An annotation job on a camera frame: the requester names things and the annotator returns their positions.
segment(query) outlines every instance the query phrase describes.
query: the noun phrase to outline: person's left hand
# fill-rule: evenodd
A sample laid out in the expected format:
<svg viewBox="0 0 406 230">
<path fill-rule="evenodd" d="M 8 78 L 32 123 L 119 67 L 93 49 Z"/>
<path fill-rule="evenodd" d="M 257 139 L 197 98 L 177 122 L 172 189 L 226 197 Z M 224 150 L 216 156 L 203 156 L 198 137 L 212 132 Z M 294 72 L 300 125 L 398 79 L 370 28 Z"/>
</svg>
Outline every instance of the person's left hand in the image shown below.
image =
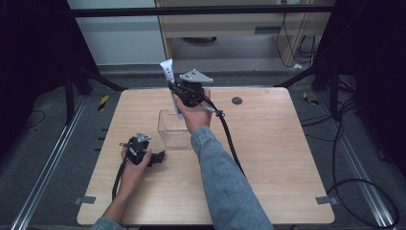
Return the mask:
<svg viewBox="0 0 406 230">
<path fill-rule="evenodd" d="M 124 147 L 122 150 L 123 159 L 125 158 L 126 151 L 127 147 Z M 134 194 L 137 186 L 140 184 L 147 164 L 149 163 L 151 154 L 152 151 L 149 150 L 146 155 L 144 155 L 143 161 L 138 165 L 134 165 L 130 160 L 125 163 L 117 196 L 121 196 L 122 198 L 129 198 Z"/>
</svg>

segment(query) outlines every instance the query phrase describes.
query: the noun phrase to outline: denim sleeve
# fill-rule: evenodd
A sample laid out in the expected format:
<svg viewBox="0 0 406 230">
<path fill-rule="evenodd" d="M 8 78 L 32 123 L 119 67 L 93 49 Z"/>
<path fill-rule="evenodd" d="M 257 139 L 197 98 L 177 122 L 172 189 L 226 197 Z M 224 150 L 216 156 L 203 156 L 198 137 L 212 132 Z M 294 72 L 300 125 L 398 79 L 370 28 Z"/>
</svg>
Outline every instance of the denim sleeve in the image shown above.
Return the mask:
<svg viewBox="0 0 406 230">
<path fill-rule="evenodd" d="M 90 228 L 91 230 L 123 230 L 122 226 L 110 218 L 99 218 Z"/>
<path fill-rule="evenodd" d="M 212 131 L 200 127 L 192 134 L 191 142 L 214 228 L 274 229 L 247 179 Z"/>
</svg>

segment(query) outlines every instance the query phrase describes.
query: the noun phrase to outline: transparent container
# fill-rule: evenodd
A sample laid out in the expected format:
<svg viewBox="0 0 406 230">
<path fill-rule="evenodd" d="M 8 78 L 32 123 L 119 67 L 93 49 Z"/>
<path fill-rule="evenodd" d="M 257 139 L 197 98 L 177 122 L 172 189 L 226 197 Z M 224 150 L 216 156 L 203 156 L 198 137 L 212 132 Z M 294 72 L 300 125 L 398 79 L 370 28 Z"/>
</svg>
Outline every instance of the transparent container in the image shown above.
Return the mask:
<svg viewBox="0 0 406 230">
<path fill-rule="evenodd" d="M 165 147 L 188 149 L 191 147 L 191 135 L 185 120 L 179 120 L 175 112 L 159 111 L 158 132 Z"/>
</svg>

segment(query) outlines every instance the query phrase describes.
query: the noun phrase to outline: gray floor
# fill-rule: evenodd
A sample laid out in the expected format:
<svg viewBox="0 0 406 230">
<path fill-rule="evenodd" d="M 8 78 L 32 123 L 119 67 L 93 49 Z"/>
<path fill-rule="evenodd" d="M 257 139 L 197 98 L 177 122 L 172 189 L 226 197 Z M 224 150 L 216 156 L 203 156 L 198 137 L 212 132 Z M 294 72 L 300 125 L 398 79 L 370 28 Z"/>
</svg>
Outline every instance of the gray floor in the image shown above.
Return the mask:
<svg viewBox="0 0 406 230">
<path fill-rule="evenodd" d="M 265 85 L 285 81 L 300 70 L 282 65 L 270 37 L 219 37 L 216 42 L 206 38 L 179 39 L 174 53 L 174 69 L 184 73 L 195 68 L 214 78 L 213 86 Z M 164 76 L 158 70 L 146 67 L 144 71 L 114 71 L 101 67 L 110 80 L 130 88 L 166 87 Z M 289 92 L 301 120 L 325 115 L 321 105 L 313 105 L 303 99 L 303 92 L 314 96 L 309 89 L 311 78 L 292 86 Z M 114 92 L 104 85 L 92 81 L 94 90 L 88 96 L 79 123 L 69 141 L 51 181 L 38 203 L 30 222 L 37 229 L 61 229 L 80 227 L 76 222 L 79 206 L 76 197 L 85 194 L 87 184 L 96 164 L 102 140 L 109 127 L 120 92 Z M 104 111 L 98 111 L 103 95 L 109 95 Z M 349 95 L 340 94 L 344 101 Z M 35 101 L 35 110 L 45 113 L 38 125 L 24 128 L 9 149 L 10 158 L 1 163 L 0 171 L 0 229 L 8 229 L 45 165 L 65 123 L 64 89 L 57 88 L 40 96 Z M 27 127 L 42 119 L 42 113 L 34 112 L 27 121 Z M 365 167 L 372 181 L 385 189 L 398 206 L 402 219 L 398 229 L 406 229 L 406 179 L 392 162 L 380 161 L 378 149 L 368 129 L 354 111 L 344 116 L 344 130 L 354 151 Z M 324 186 L 332 185 L 331 152 L 335 131 L 329 121 L 317 126 L 304 127 L 304 133 L 314 156 Z M 337 149 L 336 174 L 338 180 L 354 177 L 342 148 Z M 364 195 L 357 184 L 346 185 L 340 191 L 343 199 L 355 213 L 374 222 L 374 217 Z M 336 220 L 330 225 L 299 226 L 300 229 L 371 229 L 353 218 L 340 204 L 333 205 Z M 276 226 L 289 229 L 290 226 Z"/>
</svg>

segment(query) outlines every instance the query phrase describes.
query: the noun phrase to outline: table top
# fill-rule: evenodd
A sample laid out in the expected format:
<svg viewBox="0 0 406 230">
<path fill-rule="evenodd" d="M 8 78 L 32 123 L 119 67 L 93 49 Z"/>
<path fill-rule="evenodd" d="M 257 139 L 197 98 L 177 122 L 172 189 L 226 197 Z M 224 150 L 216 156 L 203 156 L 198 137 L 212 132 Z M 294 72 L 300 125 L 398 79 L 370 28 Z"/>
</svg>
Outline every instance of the table top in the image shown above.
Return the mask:
<svg viewBox="0 0 406 230">
<path fill-rule="evenodd" d="M 301 124 L 284 88 L 211 88 L 212 101 L 225 113 L 239 162 L 266 215 L 273 224 L 331 223 L 326 196 Z M 242 98 L 233 104 L 232 98 Z M 121 164 L 119 145 L 141 131 L 151 136 L 153 152 L 166 151 L 161 164 L 147 168 L 125 214 L 123 224 L 212 224 L 196 154 L 192 148 L 166 148 L 158 133 L 160 110 L 173 111 L 167 88 L 123 92 L 107 132 L 78 223 L 93 224 L 111 202 Z M 230 152 L 221 122 L 211 129 Z"/>
</svg>

